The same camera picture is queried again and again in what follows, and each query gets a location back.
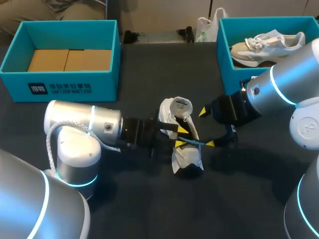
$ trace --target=white cable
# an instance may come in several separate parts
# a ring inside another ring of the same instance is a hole
[[[106,4],[105,4],[104,2],[102,2],[102,1],[99,1],[99,0],[94,0],[94,1],[96,1],[96,2],[98,2],[98,3],[100,3],[100,4],[102,4],[103,6],[106,6]]]
[[[89,133],[90,136],[92,136],[93,138],[95,138],[100,145],[107,149],[107,150],[112,150],[112,151],[116,151],[116,152],[121,152],[121,150],[119,148],[115,148],[115,147],[110,147],[106,144],[104,144],[97,136],[96,134],[91,131],[87,126],[85,126],[84,124],[81,123],[77,123],[77,122],[73,122],[73,121],[69,121],[69,120],[64,120],[58,123],[55,123],[50,130],[48,131],[48,134],[46,135],[46,150],[48,152],[48,157],[49,157],[49,162],[50,162],[50,168],[51,171],[53,173],[53,175],[56,175],[56,170],[55,170],[55,166],[54,166],[54,161],[53,161],[53,155],[52,155],[52,149],[51,149],[51,135],[54,132],[54,130],[60,126],[71,126],[71,127],[76,127],[76,128],[80,128],[83,129],[84,131],[86,131],[87,133]]]

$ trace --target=logo on box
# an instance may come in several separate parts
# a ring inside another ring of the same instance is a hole
[[[28,86],[33,95],[47,95],[48,91],[46,90],[44,83],[28,83]]]

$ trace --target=gray fabric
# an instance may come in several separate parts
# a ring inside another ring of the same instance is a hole
[[[0,0],[0,46],[8,45],[22,21],[103,20],[94,0]]]

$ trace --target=screw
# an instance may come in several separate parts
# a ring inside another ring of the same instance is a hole
[[[112,129],[112,126],[110,125],[110,124],[107,124],[106,126],[105,126],[105,130],[106,131],[110,131]]]
[[[256,96],[256,95],[258,95],[258,94],[259,94],[259,88],[256,87],[256,88],[254,89],[254,95]]]

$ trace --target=white sneaker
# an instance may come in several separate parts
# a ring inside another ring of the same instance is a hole
[[[282,35],[277,30],[246,38],[232,46],[231,57],[249,67],[257,67],[264,61],[279,62],[305,45],[305,34]]]
[[[194,123],[190,117],[193,111],[191,102],[182,97],[165,99],[159,108],[159,120],[165,123],[173,123],[182,126],[189,132],[190,139],[199,139]],[[161,131],[169,136],[170,139],[177,139],[177,133],[170,130]],[[173,172],[176,173],[180,168],[186,168],[190,164],[200,167],[202,170],[200,146],[187,144],[173,149],[171,157]]]

